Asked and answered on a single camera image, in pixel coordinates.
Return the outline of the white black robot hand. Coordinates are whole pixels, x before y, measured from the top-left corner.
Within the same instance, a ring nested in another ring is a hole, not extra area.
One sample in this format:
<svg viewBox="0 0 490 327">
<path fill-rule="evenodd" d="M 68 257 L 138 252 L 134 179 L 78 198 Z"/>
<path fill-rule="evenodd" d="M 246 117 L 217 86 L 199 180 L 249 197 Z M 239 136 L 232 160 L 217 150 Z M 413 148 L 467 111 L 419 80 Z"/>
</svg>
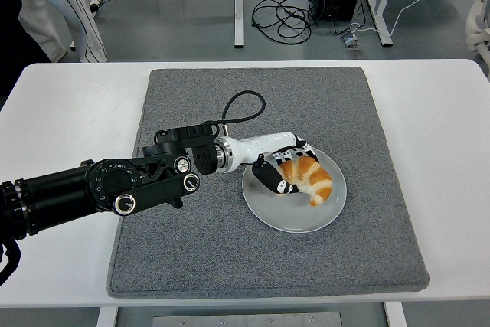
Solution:
<svg viewBox="0 0 490 327">
<path fill-rule="evenodd" d="M 252 173 L 271 192 L 291 194 L 299 192 L 292 179 L 286 179 L 266 157 L 272 155 L 279 164 L 291 160 L 291 153 L 311 157 L 318 161 L 313 148 L 302 138 L 291 132 L 273 133 L 248 139 L 236 140 L 222 136 L 216 144 L 223 149 L 224 164 L 219 172 L 232 172 L 239 165 L 252 165 Z"/>
</svg>

